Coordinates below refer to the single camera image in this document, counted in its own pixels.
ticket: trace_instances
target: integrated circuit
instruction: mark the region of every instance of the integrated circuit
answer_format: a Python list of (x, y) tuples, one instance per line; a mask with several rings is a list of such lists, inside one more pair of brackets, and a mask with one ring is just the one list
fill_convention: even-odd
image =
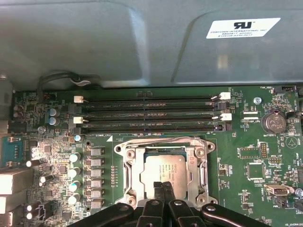
[(59, 166), (59, 172), (60, 172), (61, 174), (67, 173), (67, 168), (66, 168), (66, 166)]
[(247, 163), (247, 178), (249, 180), (264, 179), (264, 164), (263, 163)]
[(148, 156), (144, 164), (144, 172), (141, 174), (147, 197), (154, 196), (153, 182), (170, 181), (176, 199), (185, 198), (187, 181), (184, 173), (186, 173), (186, 165), (181, 155)]
[(44, 147), (44, 152), (45, 152), (45, 153), (51, 153), (51, 152), (52, 152), (51, 146), (45, 146), (45, 147)]

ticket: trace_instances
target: gray metal panel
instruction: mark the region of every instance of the gray metal panel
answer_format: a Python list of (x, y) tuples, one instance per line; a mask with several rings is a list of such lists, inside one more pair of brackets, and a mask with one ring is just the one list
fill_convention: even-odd
[[(22, 90), (50, 70), (97, 74), (104, 87), (299, 82), (302, 8), (298, 0), (0, 0), (0, 68)], [(281, 20), (264, 37), (206, 39), (214, 20), (269, 17)]]

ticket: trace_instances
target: capacitor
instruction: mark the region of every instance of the capacitor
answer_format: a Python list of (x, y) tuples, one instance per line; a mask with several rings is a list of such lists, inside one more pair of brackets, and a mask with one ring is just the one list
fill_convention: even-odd
[(27, 161), (27, 163), (26, 163), (27, 167), (38, 166), (40, 164), (41, 164), (41, 160), (40, 159), (30, 160), (30, 161)]
[(13, 117), (14, 117), (14, 118), (22, 118), (22, 117), (23, 117), (23, 114), (20, 113), (20, 112), (14, 112)]
[(79, 167), (75, 167), (71, 170), (69, 170), (68, 172), (68, 175), (71, 177), (71, 178), (74, 178), (76, 177), (77, 175), (79, 175), (81, 173), (81, 169)]
[(27, 214), (27, 219), (31, 220), (32, 218), (37, 217), (38, 215), (39, 215), (39, 209), (35, 209)]
[(263, 116), (262, 128), (270, 134), (284, 133), (287, 129), (286, 117), (279, 111), (273, 111)]
[(14, 111), (22, 112), (23, 111), (23, 106), (21, 106), (21, 105), (14, 106)]
[(53, 179), (54, 179), (54, 175), (49, 174), (49, 175), (46, 175), (46, 176), (41, 176), (40, 177), (40, 182), (41, 183), (46, 183), (46, 182), (52, 181)]
[(50, 115), (51, 117), (57, 117), (60, 115), (59, 110), (51, 108), (48, 110), (48, 115)]
[(59, 120), (58, 118), (56, 118), (56, 117), (50, 117), (50, 118), (48, 119), (48, 123), (49, 123), (50, 125), (57, 126), (57, 125), (60, 123), (60, 120)]
[(32, 211), (32, 210), (37, 209), (40, 204), (41, 204), (41, 201), (37, 201), (37, 202), (34, 202), (34, 203), (28, 205), (27, 206), (27, 211)]
[(84, 140), (84, 136), (81, 135), (75, 135), (74, 140), (76, 142), (82, 142)]
[(71, 192), (75, 192), (76, 190), (78, 190), (81, 186), (81, 183), (79, 181), (73, 181), (68, 189), (71, 191)]
[(77, 162), (81, 159), (81, 154), (76, 152), (70, 155), (70, 162)]
[(77, 202), (80, 201), (80, 194), (79, 193), (74, 193), (71, 197), (68, 198), (67, 202), (69, 205), (75, 205)]
[(46, 128), (44, 126), (39, 126), (37, 130), (38, 130), (38, 133), (43, 134), (43, 133), (45, 133)]

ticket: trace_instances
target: screw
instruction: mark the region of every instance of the screw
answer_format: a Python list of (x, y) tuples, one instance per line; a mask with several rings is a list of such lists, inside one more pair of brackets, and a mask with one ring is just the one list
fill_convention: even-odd
[(254, 98), (254, 104), (259, 105), (261, 103), (262, 103), (262, 98), (260, 98), (260, 97), (255, 97)]
[(154, 200), (154, 201), (151, 202), (151, 204), (154, 205), (154, 206), (157, 206), (157, 205), (159, 205), (159, 202)]
[(181, 206), (181, 205), (182, 205), (182, 201), (177, 200), (177, 201), (174, 202), (174, 204), (175, 204), (176, 206)]
[(133, 158), (133, 157), (134, 157), (134, 151), (133, 151), (133, 150), (129, 150), (129, 151), (127, 152), (127, 157), (128, 157), (128, 158)]
[(198, 149), (197, 156), (203, 156), (203, 155), (204, 155), (204, 151), (202, 149)]
[(126, 211), (126, 210), (128, 210), (128, 206), (122, 206), (122, 207), (120, 207), (119, 210), (120, 210), (120, 211)]
[(296, 196), (302, 197), (303, 196), (303, 189), (297, 188), (294, 193), (295, 193)]
[(215, 211), (215, 210), (216, 210), (216, 208), (213, 207), (213, 206), (207, 206), (206, 209), (207, 209), (208, 211)]

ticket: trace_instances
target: connector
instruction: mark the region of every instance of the connector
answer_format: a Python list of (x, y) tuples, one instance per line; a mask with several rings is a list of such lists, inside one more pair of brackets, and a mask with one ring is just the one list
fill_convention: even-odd
[(83, 124), (84, 119), (83, 119), (83, 117), (74, 117), (73, 122), (74, 122), (74, 124)]
[(84, 103), (83, 96), (74, 96), (74, 103)]
[(221, 100), (228, 100), (231, 99), (231, 93), (230, 92), (221, 92), (220, 93), (220, 99)]
[(220, 115), (221, 121), (231, 121), (232, 120), (232, 114), (231, 113), (223, 113)]
[(287, 187), (279, 184), (265, 184), (265, 190), (276, 196), (287, 196), (289, 194), (289, 190)]

